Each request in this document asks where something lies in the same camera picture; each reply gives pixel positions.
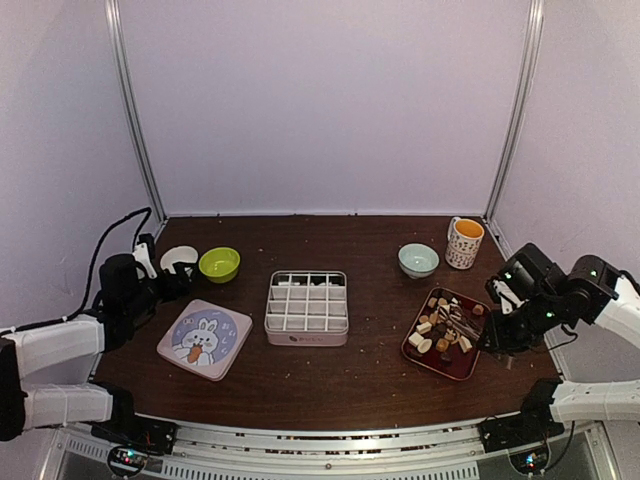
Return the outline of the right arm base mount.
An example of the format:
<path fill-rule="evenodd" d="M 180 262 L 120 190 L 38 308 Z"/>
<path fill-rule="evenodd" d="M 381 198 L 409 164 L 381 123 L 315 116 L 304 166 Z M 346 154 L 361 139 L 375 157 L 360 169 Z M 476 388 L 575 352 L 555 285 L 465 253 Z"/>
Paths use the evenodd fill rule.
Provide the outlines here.
<path fill-rule="evenodd" d="M 539 413 L 485 418 L 477 426 L 485 453 L 507 454 L 511 467 L 529 478 L 542 476 L 552 466 L 549 441 L 565 427 Z"/>

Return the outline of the metal tongs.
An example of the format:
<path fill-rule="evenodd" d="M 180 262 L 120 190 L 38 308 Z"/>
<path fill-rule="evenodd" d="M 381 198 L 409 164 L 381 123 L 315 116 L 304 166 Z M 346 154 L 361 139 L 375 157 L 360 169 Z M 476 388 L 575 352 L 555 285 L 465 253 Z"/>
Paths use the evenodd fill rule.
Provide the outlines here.
<path fill-rule="evenodd" d="M 474 341 L 477 341 L 482 333 L 482 328 L 457 304 L 449 306 L 448 321 L 464 336 Z"/>

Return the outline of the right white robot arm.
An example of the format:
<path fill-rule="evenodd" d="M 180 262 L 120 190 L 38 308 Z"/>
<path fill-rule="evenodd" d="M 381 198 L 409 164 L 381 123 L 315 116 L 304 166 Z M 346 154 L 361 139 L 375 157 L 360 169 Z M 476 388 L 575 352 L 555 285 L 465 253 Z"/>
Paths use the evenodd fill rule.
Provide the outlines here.
<path fill-rule="evenodd" d="M 497 304 L 478 347 L 501 357 L 533 350 L 547 333 L 582 333 L 559 342 L 558 379 L 537 381 L 517 414 L 513 433 L 530 442 L 571 422 L 639 419 L 639 284 L 602 258 L 581 256 L 564 272 L 536 245 L 516 251 L 486 283 Z"/>

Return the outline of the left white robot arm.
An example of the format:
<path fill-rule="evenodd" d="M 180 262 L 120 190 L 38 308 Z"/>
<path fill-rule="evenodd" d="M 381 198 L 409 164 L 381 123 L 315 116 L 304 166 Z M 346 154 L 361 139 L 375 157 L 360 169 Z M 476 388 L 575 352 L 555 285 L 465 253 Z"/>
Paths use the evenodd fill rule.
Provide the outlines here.
<path fill-rule="evenodd" d="M 99 269 L 100 289 L 90 309 L 71 319 L 25 325 L 1 335 L 1 438 L 69 423 L 91 423 L 123 444 L 147 429 L 132 394 L 108 383 L 27 387 L 48 367 L 124 346 L 160 303 L 188 293 L 195 262 L 178 260 L 161 271 L 131 254 L 109 257 Z"/>

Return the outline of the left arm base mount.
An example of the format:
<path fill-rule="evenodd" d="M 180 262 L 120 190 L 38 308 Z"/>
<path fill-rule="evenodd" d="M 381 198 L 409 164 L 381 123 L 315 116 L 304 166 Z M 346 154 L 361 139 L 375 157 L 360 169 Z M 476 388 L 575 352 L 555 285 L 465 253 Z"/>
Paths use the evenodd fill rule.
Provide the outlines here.
<path fill-rule="evenodd" d="M 91 435 L 111 444 L 106 465 L 117 479 L 139 475 L 152 458 L 173 452 L 178 425 L 134 415 L 128 423 L 91 422 Z"/>

